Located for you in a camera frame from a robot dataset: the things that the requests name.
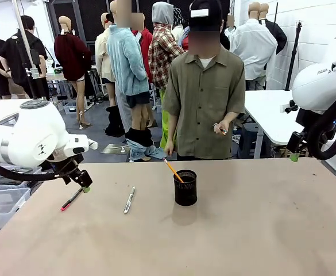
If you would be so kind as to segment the person's left hand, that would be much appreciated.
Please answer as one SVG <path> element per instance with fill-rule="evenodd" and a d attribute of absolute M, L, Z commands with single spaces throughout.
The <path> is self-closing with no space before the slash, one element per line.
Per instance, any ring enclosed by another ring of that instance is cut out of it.
<path fill-rule="evenodd" d="M 219 123 L 215 123 L 214 132 L 220 135 L 229 135 L 232 133 L 231 121 L 222 120 Z"/>

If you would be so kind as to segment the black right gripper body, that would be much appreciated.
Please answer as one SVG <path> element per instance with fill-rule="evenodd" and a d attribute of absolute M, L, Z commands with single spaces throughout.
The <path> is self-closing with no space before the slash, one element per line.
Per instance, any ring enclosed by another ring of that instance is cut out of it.
<path fill-rule="evenodd" d="M 304 132 L 293 132 L 286 150 L 289 153 L 289 157 L 309 157 L 306 134 Z"/>

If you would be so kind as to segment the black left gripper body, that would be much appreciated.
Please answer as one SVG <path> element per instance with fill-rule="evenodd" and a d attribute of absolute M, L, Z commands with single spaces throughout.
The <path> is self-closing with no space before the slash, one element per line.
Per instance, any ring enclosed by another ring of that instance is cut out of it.
<path fill-rule="evenodd" d="M 71 181 L 78 183 L 81 187 L 89 187 L 92 184 L 89 173 L 86 170 L 80 170 L 79 162 L 75 159 L 54 162 L 54 173 L 62 178 L 66 185 Z"/>

